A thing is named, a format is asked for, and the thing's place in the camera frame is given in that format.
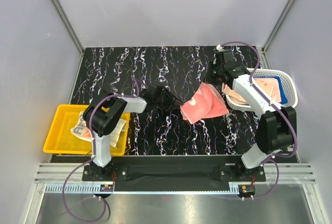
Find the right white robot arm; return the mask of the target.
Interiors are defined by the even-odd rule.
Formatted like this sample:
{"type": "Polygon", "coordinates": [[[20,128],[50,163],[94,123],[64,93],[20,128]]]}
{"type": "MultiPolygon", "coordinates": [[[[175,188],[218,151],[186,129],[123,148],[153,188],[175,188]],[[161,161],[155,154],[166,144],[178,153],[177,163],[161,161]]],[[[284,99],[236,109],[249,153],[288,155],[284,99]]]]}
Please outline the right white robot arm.
{"type": "Polygon", "coordinates": [[[254,80],[253,73],[238,63],[231,50],[218,46],[209,63],[205,81],[213,85],[226,84],[240,94],[259,117],[255,144],[241,156],[236,176],[248,180],[254,170],[288,147],[297,149],[297,116],[293,107],[284,107],[272,99],[254,80]]]}

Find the pink patterned towel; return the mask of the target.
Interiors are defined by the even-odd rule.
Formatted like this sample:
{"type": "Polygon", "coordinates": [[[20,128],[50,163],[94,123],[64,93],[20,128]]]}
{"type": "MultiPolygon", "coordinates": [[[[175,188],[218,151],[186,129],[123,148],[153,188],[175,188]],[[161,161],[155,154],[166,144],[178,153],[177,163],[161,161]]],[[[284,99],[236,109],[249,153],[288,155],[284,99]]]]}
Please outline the pink patterned towel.
{"type": "Polygon", "coordinates": [[[192,98],[181,107],[184,120],[194,124],[202,119],[220,117],[229,114],[229,110],[217,89],[202,82],[192,98]]]}

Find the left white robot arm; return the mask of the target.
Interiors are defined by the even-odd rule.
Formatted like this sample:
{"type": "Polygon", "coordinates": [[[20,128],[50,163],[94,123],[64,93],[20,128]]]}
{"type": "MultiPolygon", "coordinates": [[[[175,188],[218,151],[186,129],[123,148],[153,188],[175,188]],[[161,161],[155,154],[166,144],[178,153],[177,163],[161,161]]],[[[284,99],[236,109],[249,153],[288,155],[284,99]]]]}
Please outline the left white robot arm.
{"type": "Polygon", "coordinates": [[[140,114],[146,108],[159,107],[164,111],[180,109],[184,102],[165,86],[150,85],[137,96],[102,91],[84,111],[83,119],[91,133],[92,155],[90,171],[100,180],[112,175],[110,142],[106,139],[115,130],[123,113],[140,114]]]}

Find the orange fox pattern towel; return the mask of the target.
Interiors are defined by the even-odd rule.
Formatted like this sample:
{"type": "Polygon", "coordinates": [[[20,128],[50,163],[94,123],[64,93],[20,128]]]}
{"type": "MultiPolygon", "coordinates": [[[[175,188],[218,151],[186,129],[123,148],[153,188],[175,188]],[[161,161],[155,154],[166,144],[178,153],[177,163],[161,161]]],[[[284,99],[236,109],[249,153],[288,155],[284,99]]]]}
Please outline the orange fox pattern towel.
{"type": "MultiPolygon", "coordinates": [[[[282,93],[280,90],[279,81],[276,78],[256,77],[254,80],[273,100],[282,104],[282,93]]],[[[222,92],[229,96],[233,102],[240,105],[247,105],[245,99],[240,94],[230,89],[226,84],[223,84],[222,92]]]]}

